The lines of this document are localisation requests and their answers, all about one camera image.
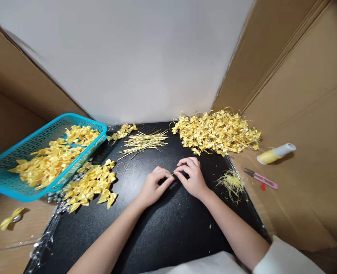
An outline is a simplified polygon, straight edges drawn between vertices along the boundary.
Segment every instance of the thread spool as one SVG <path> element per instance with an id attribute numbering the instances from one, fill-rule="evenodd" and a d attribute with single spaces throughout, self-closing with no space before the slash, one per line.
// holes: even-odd
<path id="1" fill-rule="evenodd" d="M 257 156 L 257 160 L 261 164 L 270 164 L 278 159 L 281 159 L 282 157 L 296 149 L 297 148 L 295 145 L 291 143 L 286 143 L 285 145 L 273 148 L 272 150 L 262 153 L 261 155 Z"/>

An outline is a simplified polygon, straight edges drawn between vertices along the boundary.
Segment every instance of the blue plastic basket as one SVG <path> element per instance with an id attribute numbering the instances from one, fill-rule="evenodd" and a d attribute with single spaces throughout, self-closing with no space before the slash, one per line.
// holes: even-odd
<path id="1" fill-rule="evenodd" d="M 30 153 L 49 147 L 50 141 L 66 138 L 66 128 L 69 129 L 73 125 L 91 126 L 92 129 L 100 132 L 100 135 L 48 187 L 35 190 L 27 182 L 23 182 L 19 174 L 8 171 L 17 166 L 16 159 L 29 161 L 35 157 L 35 155 L 30 156 Z M 66 113 L 57 117 L 0 155 L 0 193 L 22 202 L 30 202 L 43 197 L 48 192 L 60 190 L 96 148 L 104 142 L 107 138 L 106 132 L 107 127 L 102 123 L 74 113 Z"/>

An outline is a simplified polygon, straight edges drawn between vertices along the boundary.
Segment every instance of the thread snips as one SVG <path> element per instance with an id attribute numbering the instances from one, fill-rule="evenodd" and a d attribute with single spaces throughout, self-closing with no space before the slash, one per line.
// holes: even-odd
<path id="1" fill-rule="evenodd" d="M 278 189 L 278 185 L 274 182 L 270 181 L 268 178 L 265 178 L 264 176 L 261 176 L 260 174 L 252 171 L 251 169 L 248 169 L 245 167 L 244 172 L 246 172 L 251 177 L 254 177 L 256 180 L 264 183 L 265 185 L 268 185 L 269 187 L 272 187 L 273 189 Z"/>

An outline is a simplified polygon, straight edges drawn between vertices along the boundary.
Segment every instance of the black table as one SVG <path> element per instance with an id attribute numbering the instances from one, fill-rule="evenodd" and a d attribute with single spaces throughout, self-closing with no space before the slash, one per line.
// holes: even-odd
<path id="1" fill-rule="evenodd" d="M 169 123 L 145 124 L 143 133 L 153 128 L 165 130 Z M 64 213 L 53 236 L 54 243 L 46 249 L 41 267 L 35 273 L 67 273 L 86 249 L 114 222 L 123 210 L 137 196 L 148 173 L 156 166 L 169 171 L 176 168 L 181 158 L 193 156 L 189 148 L 183 148 L 178 134 L 168 132 L 167 145 L 161 150 L 149 149 L 134 157 L 128 169 L 117 174 L 112 191 L 119 196 L 107 210 L 107 204 L 96 204 L 98 197 L 88 207 L 80 207 L 71 214 Z M 93 154 L 93 164 L 104 164 L 110 158 L 116 161 L 121 157 L 124 139 L 109 146 L 104 142 Z M 132 155 L 121 161 L 127 163 Z M 227 190 L 215 186 L 215 182 L 226 170 L 232 169 L 221 155 L 203 153 L 198 157 L 204 179 L 230 208 L 259 232 L 266 240 L 269 236 L 263 227 L 251 201 L 234 205 L 228 198 Z M 125 245 L 113 273 L 142 273 L 159 268 L 174 266 L 202 258 L 225 250 L 233 253 L 223 233 L 205 206 L 192 197 L 178 181 L 172 183 L 157 203 L 149 207 L 139 219 L 131 237 Z"/>

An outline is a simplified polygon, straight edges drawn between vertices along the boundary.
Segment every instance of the human hand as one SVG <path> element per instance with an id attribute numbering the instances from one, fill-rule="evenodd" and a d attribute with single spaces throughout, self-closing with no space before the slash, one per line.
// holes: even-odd
<path id="1" fill-rule="evenodd" d="M 184 158 L 177 165 L 178 168 L 174 170 L 175 175 L 191 195 L 202 200 L 208 193 L 209 188 L 204 181 L 198 159 L 195 157 Z M 180 171 L 186 172 L 190 178 L 186 179 Z"/>
<path id="2" fill-rule="evenodd" d="M 167 177 L 162 185 L 158 185 L 158 181 Z M 139 192 L 136 201 L 143 207 L 147 208 L 153 205 L 162 196 L 165 190 L 174 181 L 174 176 L 166 169 L 156 167 L 152 173 L 147 175 L 145 184 Z"/>

